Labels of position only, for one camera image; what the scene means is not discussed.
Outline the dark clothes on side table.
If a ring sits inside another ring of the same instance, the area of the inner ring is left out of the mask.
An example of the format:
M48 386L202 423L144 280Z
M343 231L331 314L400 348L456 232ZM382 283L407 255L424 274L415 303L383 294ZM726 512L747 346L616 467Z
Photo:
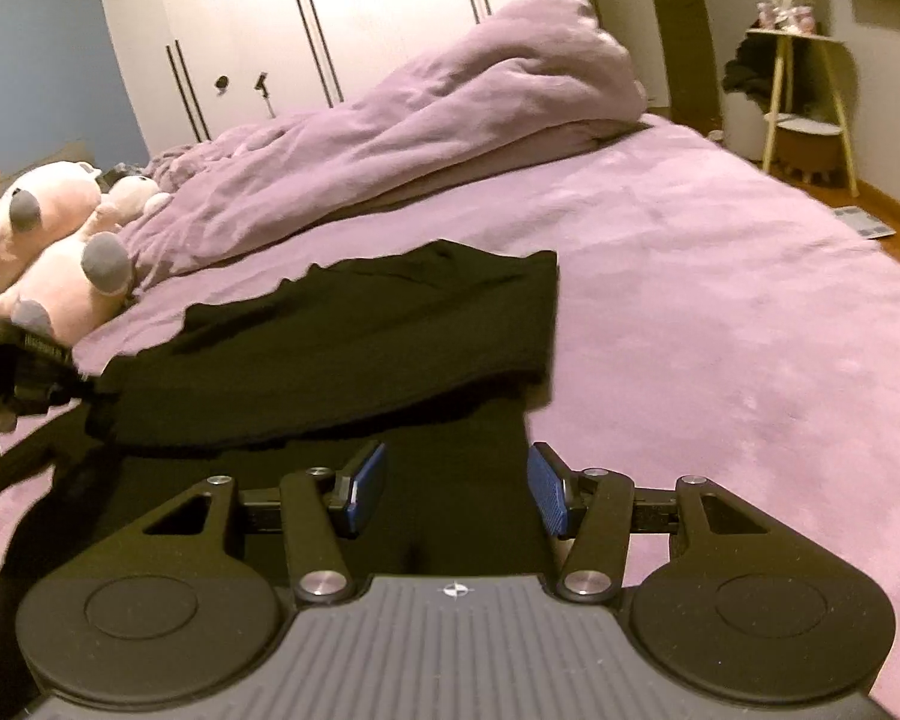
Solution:
M745 93L753 98L769 98L774 78L775 39L765 34L747 34L738 44L735 57L724 68L725 93Z

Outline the round side table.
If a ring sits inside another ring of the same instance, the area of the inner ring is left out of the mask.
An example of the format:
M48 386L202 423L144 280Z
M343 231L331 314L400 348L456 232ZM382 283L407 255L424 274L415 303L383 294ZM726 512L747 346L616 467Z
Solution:
M839 60L847 57L847 43L819 32L759 26L748 28L746 37L761 37L774 46L769 109L764 114L766 135L759 161L764 174L779 162L779 133L829 138L839 144L837 166L826 172L798 169L798 174L813 177L840 172L850 197L856 199L860 195L857 154L845 83L839 76Z

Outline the scale on floor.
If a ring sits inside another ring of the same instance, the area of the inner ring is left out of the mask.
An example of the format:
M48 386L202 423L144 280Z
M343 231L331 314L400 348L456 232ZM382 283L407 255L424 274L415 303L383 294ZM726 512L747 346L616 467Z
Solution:
M889 224L886 224L880 218L871 215L871 213L859 206L839 206L839 208L834 208L832 213L834 213L837 220L841 220L850 229L854 229L857 234L869 241L882 241L883 239L894 238L898 234L894 227L889 226Z

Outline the small white plush toy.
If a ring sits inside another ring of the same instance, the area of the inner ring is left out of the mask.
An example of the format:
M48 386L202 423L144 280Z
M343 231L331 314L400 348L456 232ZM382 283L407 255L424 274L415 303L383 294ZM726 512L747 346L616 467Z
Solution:
M87 223L92 234L119 231L131 221L152 215L169 200L170 195L149 177L126 176L103 193Z

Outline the purple bed sheet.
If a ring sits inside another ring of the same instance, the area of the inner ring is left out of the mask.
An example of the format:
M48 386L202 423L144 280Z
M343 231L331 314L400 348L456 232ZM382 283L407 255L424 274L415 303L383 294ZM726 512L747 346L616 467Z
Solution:
M642 125L135 289L77 362L100 394L110 361L167 343L195 305L436 241L556 255L528 449L639 483L706 476L870 575L898 626L875 692L900 717L900 265L687 128Z

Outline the purple crumpled duvet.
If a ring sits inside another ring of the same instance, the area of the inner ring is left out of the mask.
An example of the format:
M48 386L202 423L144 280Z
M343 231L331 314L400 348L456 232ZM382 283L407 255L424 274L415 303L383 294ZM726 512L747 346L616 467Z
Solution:
M144 293L317 224L587 153L639 125L631 54L582 0L517 0L356 101L157 154L164 208L121 240Z

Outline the white wardrobe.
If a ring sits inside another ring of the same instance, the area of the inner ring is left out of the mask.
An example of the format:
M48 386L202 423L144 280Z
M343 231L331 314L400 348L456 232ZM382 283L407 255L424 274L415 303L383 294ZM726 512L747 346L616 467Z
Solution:
M354 101L514 0L102 0L149 153Z

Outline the pink plush toy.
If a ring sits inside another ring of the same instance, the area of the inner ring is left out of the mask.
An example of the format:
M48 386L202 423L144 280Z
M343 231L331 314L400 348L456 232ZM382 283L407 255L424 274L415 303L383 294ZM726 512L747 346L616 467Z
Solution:
M100 171L84 161L35 167L0 199L0 319L73 346L113 319L133 266L118 232L92 234Z

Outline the black garment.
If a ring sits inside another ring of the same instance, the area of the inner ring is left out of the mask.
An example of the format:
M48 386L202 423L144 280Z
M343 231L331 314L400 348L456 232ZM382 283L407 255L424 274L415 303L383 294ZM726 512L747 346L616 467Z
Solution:
M344 546L354 577L553 572L526 483L525 408L548 377L557 280L549 250L436 241L195 305L167 343L110 361L97 400L16 447L56 473L0 571L0 718L37 692L14 635L23 595L212 475L271 488L376 440L386 484Z

